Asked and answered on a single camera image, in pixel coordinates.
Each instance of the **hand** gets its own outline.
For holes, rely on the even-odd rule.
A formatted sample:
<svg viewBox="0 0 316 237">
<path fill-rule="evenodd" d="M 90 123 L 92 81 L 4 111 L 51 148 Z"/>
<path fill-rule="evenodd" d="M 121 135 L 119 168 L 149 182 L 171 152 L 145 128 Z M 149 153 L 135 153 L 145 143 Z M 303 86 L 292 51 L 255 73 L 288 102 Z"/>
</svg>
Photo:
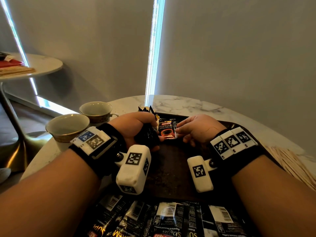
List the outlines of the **hand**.
<svg viewBox="0 0 316 237">
<path fill-rule="evenodd" d="M 188 117 L 177 124 L 176 132 L 178 137 L 183 136 L 183 142 L 188 143 L 195 147 L 194 140 L 200 143 L 205 143 L 212 140 L 216 134 L 226 129 L 213 117 L 200 114 Z"/>
<path fill-rule="evenodd" d="M 157 126 L 155 115 L 149 112 L 132 112 L 128 113 L 115 119 L 109 121 L 109 124 L 117 129 L 125 139 L 127 149 L 132 145 L 137 144 L 134 140 L 134 136 L 136 136 L 144 123 L 151 123 L 153 127 Z M 155 146 L 150 151 L 159 150 L 159 146 Z"/>
</svg>

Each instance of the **person's right arm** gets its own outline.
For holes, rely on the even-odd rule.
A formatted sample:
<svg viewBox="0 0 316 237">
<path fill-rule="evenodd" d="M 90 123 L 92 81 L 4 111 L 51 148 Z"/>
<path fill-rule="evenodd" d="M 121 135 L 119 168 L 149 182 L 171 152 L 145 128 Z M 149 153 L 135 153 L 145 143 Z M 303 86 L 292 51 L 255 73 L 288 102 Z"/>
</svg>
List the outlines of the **person's right arm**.
<svg viewBox="0 0 316 237">
<path fill-rule="evenodd" d="M 189 117 L 177 125 L 184 142 L 206 143 L 225 129 L 207 115 Z M 265 155 L 232 177 L 244 206 L 263 236 L 314 236 L 316 192 L 298 181 Z"/>
</svg>

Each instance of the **white round table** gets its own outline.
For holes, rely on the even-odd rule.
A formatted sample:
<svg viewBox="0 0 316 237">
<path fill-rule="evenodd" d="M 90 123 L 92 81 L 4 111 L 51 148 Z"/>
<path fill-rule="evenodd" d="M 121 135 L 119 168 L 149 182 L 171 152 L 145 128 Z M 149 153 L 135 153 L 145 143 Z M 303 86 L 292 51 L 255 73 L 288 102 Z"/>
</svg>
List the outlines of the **white round table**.
<svg viewBox="0 0 316 237">
<path fill-rule="evenodd" d="M 15 59 L 23 61 L 19 53 L 9 54 L 15 56 Z M 47 133 L 45 134 L 43 131 L 29 134 L 25 134 L 22 131 L 18 117 L 3 90 L 3 82 L 12 79 L 22 79 L 46 75 L 58 71 L 63 67 L 63 63 L 53 57 L 26 54 L 26 59 L 29 66 L 36 70 L 35 72 L 19 75 L 0 76 L 0 103 L 2 104 L 3 109 L 5 110 L 15 131 L 18 134 L 18 138 L 10 140 L 8 143 L 1 144 L 0 168 L 8 167 L 12 170 L 12 172 L 24 171 L 33 157 L 51 138 L 51 135 Z"/>
<path fill-rule="evenodd" d="M 113 106 L 112 113 L 123 115 L 129 112 L 137 111 L 138 106 L 144 106 L 144 99 L 145 96 L 132 96 L 114 100 L 109 103 Z M 217 120 L 238 123 L 247 128 L 258 140 L 262 141 L 266 145 L 287 148 L 298 155 L 304 153 L 304 150 L 301 147 L 279 133 L 253 119 L 248 118 L 247 116 L 216 104 L 180 96 L 155 95 L 152 106 L 156 112 L 183 116 L 207 114 Z M 68 145 L 58 147 L 55 140 L 53 138 L 50 139 L 29 164 L 21 179 L 24 179 L 43 168 L 67 147 Z M 316 174 L 316 163 L 313 163 L 308 159 L 302 159 L 302 161 L 305 165 L 307 165 L 312 173 Z"/>
</svg>

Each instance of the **table base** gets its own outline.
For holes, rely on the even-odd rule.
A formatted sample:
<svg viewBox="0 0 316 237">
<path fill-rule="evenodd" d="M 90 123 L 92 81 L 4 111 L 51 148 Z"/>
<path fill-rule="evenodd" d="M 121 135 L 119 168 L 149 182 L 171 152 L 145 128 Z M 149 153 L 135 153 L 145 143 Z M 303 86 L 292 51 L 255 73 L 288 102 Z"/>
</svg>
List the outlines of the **table base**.
<svg viewBox="0 0 316 237">
<path fill-rule="evenodd" d="M 37 152 L 52 136 L 46 131 L 30 134 L 25 134 L 22 131 L 18 117 L 5 96 L 2 82 L 0 82 L 0 103 L 18 134 L 17 138 L 0 146 L 0 168 L 8 167 L 12 172 L 25 171 Z"/>
</svg>

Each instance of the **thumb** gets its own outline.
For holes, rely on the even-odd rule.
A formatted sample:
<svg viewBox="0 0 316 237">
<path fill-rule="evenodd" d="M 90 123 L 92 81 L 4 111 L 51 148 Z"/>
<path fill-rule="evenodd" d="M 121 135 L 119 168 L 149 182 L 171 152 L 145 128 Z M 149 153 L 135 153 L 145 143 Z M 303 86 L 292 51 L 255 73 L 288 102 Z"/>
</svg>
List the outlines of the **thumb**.
<svg viewBox="0 0 316 237">
<path fill-rule="evenodd" d="M 192 122 L 187 123 L 179 128 L 176 128 L 175 131 L 178 134 L 184 134 L 184 135 L 190 134 L 193 131 Z"/>
</svg>

